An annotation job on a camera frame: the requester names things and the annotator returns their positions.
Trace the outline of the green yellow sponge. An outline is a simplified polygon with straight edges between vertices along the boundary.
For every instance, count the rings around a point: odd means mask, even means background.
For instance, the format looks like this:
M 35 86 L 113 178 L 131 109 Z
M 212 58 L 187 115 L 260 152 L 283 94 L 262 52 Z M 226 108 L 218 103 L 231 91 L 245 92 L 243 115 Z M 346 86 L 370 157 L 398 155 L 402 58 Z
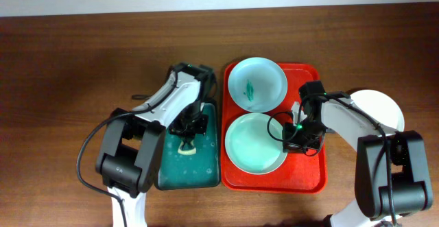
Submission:
M 181 141 L 178 147 L 178 153 L 183 156 L 192 156 L 196 154 L 197 149 L 193 143 L 193 141 Z

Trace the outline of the light green plate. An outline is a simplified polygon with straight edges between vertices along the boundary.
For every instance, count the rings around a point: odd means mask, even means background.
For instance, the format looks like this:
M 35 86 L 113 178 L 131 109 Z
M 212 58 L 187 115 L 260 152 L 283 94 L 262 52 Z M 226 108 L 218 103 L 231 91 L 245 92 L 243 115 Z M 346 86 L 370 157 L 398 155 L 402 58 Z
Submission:
M 246 173 L 271 173 L 287 158 L 283 144 L 279 141 L 282 131 L 282 125 L 266 114 L 242 115 L 226 131 L 226 153 L 231 162 Z

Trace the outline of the light blue plate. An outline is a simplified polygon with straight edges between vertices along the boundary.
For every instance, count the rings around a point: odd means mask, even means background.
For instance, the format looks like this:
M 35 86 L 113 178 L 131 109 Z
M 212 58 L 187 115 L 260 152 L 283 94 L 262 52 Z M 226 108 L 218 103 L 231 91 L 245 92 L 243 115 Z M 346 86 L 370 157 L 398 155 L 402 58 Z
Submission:
M 229 74 L 228 92 L 233 101 L 248 112 L 269 112 L 287 94 L 287 77 L 280 66 L 261 57 L 237 63 Z

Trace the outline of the white plate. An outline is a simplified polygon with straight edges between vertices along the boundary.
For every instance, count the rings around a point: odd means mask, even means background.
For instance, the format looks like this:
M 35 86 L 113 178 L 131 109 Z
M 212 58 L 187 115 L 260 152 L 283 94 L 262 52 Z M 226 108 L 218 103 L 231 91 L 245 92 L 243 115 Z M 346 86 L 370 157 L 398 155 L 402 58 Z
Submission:
M 405 129 L 405 119 L 399 105 L 388 95 L 376 90 L 359 90 L 351 99 L 368 115 L 385 126 L 400 132 Z

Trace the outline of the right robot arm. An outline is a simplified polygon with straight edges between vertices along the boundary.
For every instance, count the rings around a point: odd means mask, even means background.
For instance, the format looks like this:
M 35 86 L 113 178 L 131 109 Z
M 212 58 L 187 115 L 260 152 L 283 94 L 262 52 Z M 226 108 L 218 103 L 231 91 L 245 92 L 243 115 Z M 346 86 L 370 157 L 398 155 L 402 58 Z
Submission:
M 360 109 L 350 95 L 304 83 L 298 110 L 288 115 L 281 142 L 287 153 L 322 149 L 325 134 L 339 134 L 356 152 L 355 199 L 323 226 L 398 226 L 398 218 L 431 208 L 434 195 L 425 144 L 415 131 L 388 127 Z

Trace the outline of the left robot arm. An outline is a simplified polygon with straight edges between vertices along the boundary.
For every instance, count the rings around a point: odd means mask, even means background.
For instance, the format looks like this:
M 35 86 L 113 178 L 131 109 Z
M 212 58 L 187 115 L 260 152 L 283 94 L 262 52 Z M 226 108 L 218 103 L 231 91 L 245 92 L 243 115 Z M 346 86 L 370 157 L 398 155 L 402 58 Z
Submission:
M 95 169 L 112 198 L 114 226 L 146 225 L 145 196 L 158 181 L 165 135 L 188 146 L 206 133 L 209 118 L 202 111 L 215 83 L 212 68 L 180 63 L 145 103 L 118 108 L 105 121 Z

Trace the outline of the red plastic tray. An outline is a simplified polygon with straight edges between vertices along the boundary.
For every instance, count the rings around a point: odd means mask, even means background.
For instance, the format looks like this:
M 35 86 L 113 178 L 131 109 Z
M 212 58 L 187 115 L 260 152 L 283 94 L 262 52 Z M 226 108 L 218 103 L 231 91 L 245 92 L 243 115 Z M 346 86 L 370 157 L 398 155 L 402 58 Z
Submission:
M 316 194 L 325 188 L 327 183 L 327 162 L 324 150 L 313 156 L 306 154 L 288 154 L 284 163 L 273 172 L 264 175 L 248 174 L 236 167 L 229 159 L 225 149 L 225 136 L 229 125 L 247 112 L 240 108 L 228 92 L 228 78 L 235 67 L 231 63 L 224 69 L 222 93 L 222 137 L 221 137 L 221 177 L 222 183 L 232 190 L 261 191 L 273 193 Z M 315 68 L 308 64 L 281 62 L 280 68 L 287 77 L 287 95 L 280 106 L 269 111 L 268 115 L 290 110 L 300 97 L 298 89 L 305 82 L 318 80 L 320 77 Z

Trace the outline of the dark green water tray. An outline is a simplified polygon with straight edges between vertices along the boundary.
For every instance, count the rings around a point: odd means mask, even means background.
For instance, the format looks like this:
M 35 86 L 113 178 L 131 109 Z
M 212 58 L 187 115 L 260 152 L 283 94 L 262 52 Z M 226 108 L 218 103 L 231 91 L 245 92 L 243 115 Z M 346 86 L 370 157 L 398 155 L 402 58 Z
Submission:
M 155 183 L 157 189 L 195 189 L 215 187 L 220 183 L 220 131 L 217 122 L 217 102 L 210 100 L 203 113 L 209 117 L 205 134 L 196 134 L 194 154 L 181 154 L 179 136 L 167 133 L 161 168 Z

